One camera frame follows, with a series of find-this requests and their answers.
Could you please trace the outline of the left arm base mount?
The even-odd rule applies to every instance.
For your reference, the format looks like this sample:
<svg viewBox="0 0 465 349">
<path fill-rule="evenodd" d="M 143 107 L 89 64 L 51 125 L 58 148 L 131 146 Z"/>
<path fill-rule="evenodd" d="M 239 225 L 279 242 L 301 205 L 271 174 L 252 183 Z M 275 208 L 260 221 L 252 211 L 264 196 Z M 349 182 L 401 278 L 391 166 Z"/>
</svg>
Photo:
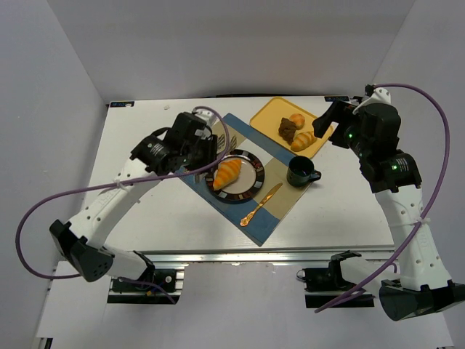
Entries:
<svg viewBox="0 0 465 349">
<path fill-rule="evenodd" d="M 112 278 L 107 303 L 119 305 L 175 305 L 180 299 L 184 265 L 166 264 L 138 284 Z"/>
</svg>

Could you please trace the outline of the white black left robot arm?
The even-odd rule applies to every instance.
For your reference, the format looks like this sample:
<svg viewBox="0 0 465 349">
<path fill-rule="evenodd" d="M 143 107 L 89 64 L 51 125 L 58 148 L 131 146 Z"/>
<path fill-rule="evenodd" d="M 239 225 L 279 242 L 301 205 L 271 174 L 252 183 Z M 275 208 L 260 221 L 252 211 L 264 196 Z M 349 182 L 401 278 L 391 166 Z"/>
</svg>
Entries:
<svg viewBox="0 0 465 349">
<path fill-rule="evenodd" d="M 148 279 L 152 262 L 144 254 L 124 251 L 106 243 L 110 232 L 123 216 L 164 176 L 181 168 L 189 172 L 206 171 L 217 159 L 217 136 L 211 130 L 216 116 L 197 107 L 179 113 L 171 127 L 145 137 L 131 151 L 113 188 L 67 222 L 55 220 L 49 231 L 61 255 L 88 282 L 104 275 L 136 281 Z"/>
</svg>

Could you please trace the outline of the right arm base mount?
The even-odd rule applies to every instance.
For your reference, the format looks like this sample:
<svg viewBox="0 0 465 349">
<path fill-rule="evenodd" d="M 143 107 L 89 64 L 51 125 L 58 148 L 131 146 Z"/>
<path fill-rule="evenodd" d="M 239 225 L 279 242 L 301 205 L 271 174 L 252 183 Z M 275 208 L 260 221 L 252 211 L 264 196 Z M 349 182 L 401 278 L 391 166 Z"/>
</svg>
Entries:
<svg viewBox="0 0 465 349">
<path fill-rule="evenodd" d="M 306 308 L 319 308 L 355 285 L 343 279 L 340 267 L 341 261 L 354 257 L 359 258 L 362 255 L 345 251 L 332 256 L 325 268 L 305 268 L 296 273 L 296 278 L 305 284 Z"/>
</svg>

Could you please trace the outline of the chocolate croissant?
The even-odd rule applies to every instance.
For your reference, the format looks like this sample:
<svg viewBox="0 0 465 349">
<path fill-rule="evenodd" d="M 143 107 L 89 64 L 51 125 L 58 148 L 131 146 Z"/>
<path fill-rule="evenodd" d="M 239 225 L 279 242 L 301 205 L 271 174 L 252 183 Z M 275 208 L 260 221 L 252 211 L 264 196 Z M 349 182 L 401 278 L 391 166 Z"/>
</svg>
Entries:
<svg viewBox="0 0 465 349">
<path fill-rule="evenodd" d="M 296 124 L 287 118 L 282 118 L 278 128 L 278 134 L 290 145 L 294 141 L 297 130 Z"/>
</svg>

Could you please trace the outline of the steel serving tongs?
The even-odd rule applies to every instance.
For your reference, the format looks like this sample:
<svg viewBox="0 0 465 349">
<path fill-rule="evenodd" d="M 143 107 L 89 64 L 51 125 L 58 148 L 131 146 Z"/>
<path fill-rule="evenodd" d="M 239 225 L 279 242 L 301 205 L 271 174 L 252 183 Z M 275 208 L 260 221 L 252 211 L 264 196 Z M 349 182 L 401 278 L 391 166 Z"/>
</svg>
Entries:
<svg viewBox="0 0 465 349">
<path fill-rule="evenodd" d="M 233 135 L 231 138 L 230 138 L 230 142 L 229 142 L 229 146 L 226 147 L 226 138 L 225 138 L 225 135 L 220 135 L 218 136 L 217 138 L 217 154 L 220 154 L 222 151 L 226 150 L 227 153 L 230 153 L 232 150 L 234 150 L 237 146 L 237 136 L 236 135 Z M 207 174 L 209 174 L 210 171 L 208 172 L 204 172 L 204 173 L 200 173 L 200 174 L 196 174 L 194 176 L 194 183 L 195 184 L 198 184 L 200 183 Z"/>
</svg>

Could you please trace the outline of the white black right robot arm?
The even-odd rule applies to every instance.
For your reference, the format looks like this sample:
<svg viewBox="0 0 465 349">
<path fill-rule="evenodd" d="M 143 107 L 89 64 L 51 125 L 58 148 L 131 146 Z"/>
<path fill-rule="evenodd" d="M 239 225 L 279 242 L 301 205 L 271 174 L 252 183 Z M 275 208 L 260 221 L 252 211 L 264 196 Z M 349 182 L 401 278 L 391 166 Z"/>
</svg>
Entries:
<svg viewBox="0 0 465 349">
<path fill-rule="evenodd" d="M 358 252 L 331 257 L 325 281 L 344 294 L 324 305 L 339 305 L 359 289 L 378 297 L 393 321 L 439 313 L 464 301 L 464 285 L 453 281 L 424 217 L 421 176 L 413 157 L 400 149 L 400 116 L 388 103 L 355 106 L 341 100 L 312 123 L 321 137 L 336 124 L 329 140 L 358 157 L 360 171 L 386 217 L 395 253 L 381 267 Z"/>
</svg>

